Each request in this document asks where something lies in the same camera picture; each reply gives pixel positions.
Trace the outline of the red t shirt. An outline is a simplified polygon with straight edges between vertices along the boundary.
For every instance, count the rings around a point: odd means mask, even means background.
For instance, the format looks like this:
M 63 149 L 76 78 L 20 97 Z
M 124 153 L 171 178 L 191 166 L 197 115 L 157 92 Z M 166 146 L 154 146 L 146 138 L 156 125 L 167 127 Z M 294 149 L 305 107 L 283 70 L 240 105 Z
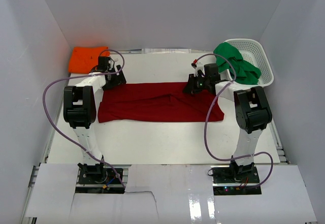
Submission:
M 203 122 L 224 119 L 218 105 L 209 111 L 215 96 L 204 90 L 183 93 L 184 82 L 138 83 L 118 85 L 104 91 L 98 111 L 100 123 L 114 120 L 145 122 Z

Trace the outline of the green t shirt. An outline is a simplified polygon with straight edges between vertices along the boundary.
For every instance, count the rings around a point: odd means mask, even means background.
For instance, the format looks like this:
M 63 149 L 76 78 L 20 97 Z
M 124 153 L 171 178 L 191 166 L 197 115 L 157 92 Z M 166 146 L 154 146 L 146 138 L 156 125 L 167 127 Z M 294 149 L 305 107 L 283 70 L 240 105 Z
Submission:
M 261 76 L 259 68 L 246 61 L 237 48 L 227 42 L 219 44 L 213 51 L 214 54 L 226 58 L 236 72 L 236 82 L 247 85 L 257 85 Z

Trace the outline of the white plastic laundry basket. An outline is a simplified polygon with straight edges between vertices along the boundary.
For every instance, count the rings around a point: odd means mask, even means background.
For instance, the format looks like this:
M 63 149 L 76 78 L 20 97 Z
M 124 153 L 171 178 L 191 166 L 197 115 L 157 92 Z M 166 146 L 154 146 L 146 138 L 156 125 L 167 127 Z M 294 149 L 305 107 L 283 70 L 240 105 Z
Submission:
M 253 39 L 228 39 L 225 42 L 239 50 L 243 59 L 259 68 L 261 76 L 258 85 L 267 87 L 274 81 L 274 75 L 262 45 Z

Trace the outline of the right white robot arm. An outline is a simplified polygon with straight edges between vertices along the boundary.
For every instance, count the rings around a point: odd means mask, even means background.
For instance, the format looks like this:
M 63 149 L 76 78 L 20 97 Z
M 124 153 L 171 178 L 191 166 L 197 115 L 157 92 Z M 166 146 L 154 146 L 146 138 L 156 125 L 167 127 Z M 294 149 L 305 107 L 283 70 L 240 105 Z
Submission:
M 207 91 L 215 97 L 208 109 L 206 119 L 210 118 L 218 98 L 225 98 L 234 103 L 235 118 L 239 126 L 239 137 L 235 152 L 227 159 L 230 179 L 236 183 L 246 179 L 254 169 L 254 156 L 258 140 L 272 121 L 272 112 L 261 86 L 246 88 L 229 80 L 222 80 L 215 63 L 206 65 L 195 60 L 191 66 L 194 73 L 189 74 L 183 89 L 186 94 Z

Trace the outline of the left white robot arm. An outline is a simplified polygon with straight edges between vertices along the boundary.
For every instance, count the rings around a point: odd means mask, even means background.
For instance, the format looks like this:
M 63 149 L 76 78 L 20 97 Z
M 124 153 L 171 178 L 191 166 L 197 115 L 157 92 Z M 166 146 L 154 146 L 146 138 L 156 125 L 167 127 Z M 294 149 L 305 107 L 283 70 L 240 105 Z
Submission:
M 63 118 L 76 134 L 83 154 L 83 163 L 78 166 L 83 176 L 95 183 L 105 183 L 108 179 L 104 156 L 92 126 L 97 117 L 95 93 L 126 84 L 122 67 L 115 64 L 108 51 L 99 54 L 97 65 L 90 70 L 90 77 L 74 86 L 66 86 L 63 95 Z

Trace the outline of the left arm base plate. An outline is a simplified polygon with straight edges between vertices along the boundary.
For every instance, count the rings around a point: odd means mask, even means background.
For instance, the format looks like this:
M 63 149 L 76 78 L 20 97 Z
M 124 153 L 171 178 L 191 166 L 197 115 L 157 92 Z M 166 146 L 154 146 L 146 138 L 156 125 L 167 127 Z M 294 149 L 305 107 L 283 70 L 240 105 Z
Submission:
M 124 187 L 110 168 L 103 168 L 102 174 L 86 174 L 80 169 L 75 193 L 77 194 L 124 194 Z

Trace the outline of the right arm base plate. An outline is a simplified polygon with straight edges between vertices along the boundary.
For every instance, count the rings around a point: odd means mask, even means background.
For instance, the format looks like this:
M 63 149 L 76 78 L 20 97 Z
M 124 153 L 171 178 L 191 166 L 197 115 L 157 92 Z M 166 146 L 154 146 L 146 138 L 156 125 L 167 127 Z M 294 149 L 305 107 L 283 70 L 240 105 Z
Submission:
M 215 196 L 247 196 L 261 195 L 261 187 L 253 187 L 259 184 L 260 179 L 257 168 L 250 173 L 244 173 L 235 177 L 230 167 L 212 167 L 208 171 L 212 177 L 213 193 Z

